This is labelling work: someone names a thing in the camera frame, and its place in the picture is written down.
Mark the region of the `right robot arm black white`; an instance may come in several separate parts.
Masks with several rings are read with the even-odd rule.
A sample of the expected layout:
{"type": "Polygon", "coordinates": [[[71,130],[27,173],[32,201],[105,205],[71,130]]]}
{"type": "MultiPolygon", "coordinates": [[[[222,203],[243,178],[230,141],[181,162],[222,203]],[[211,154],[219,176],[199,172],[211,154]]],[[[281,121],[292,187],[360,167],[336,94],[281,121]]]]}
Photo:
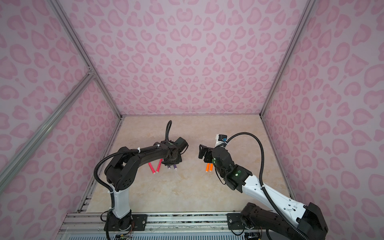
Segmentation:
{"type": "Polygon", "coordinates": [[[303,204],[263,184],[251,171],[237,165],[224,147],[199,146],[199,159],[213,164],[220,180],[233,191],[244,193],[266,207],[248,203],[241,211],[246,229],[260,227],[290,240],[324,240],[328,226],[321,209],[314,203],[303,204]]]}

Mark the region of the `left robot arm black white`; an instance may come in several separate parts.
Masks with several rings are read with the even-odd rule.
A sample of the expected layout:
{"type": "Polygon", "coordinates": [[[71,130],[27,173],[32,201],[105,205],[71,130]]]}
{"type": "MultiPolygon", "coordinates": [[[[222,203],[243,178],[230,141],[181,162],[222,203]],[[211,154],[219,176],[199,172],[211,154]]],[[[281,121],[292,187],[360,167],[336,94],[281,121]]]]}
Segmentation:
{"type": "Polygon", "coordinates": [[[134,228],[129,188],[134,183],[139,168],[156,160],[162,160],[165,166],[177,165],[182,162],[182,153],[188,146],[187,141],[179,137],[175,142],[164,140],[143,149],[122,147],[106,157],[106,160],[112,159],[104,170],[107,181],[96,178],[111,195],[111,209],[107,211],[104,227],[106,232],[130,231],[134,228]]]}

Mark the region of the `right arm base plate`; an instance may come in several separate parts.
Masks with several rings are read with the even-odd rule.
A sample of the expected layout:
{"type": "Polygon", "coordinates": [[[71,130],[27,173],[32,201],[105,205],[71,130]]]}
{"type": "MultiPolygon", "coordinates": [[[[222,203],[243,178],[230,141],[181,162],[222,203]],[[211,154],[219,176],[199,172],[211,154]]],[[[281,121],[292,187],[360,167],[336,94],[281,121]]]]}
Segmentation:
{"type": "Polygon", "coordinates": [[[262,222],[259,215],[249,214],[243,215],[241,213],[228,213],[226,214],[227,224],[229,230],[266,230],[266,222],[262,222]]]}

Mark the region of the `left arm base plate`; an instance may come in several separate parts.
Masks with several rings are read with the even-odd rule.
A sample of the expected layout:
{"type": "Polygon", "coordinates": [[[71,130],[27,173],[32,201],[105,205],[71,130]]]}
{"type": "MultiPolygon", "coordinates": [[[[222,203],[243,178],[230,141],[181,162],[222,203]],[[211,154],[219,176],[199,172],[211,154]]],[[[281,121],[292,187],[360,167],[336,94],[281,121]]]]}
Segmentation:
{"type": "Polygon", "coordinates": [[[104,231],[144,231],[146,228],[148,215],[127,215],[122,219],[117,218],[113,213],[109,214],[108,222],[105,223],[104,231]]]}

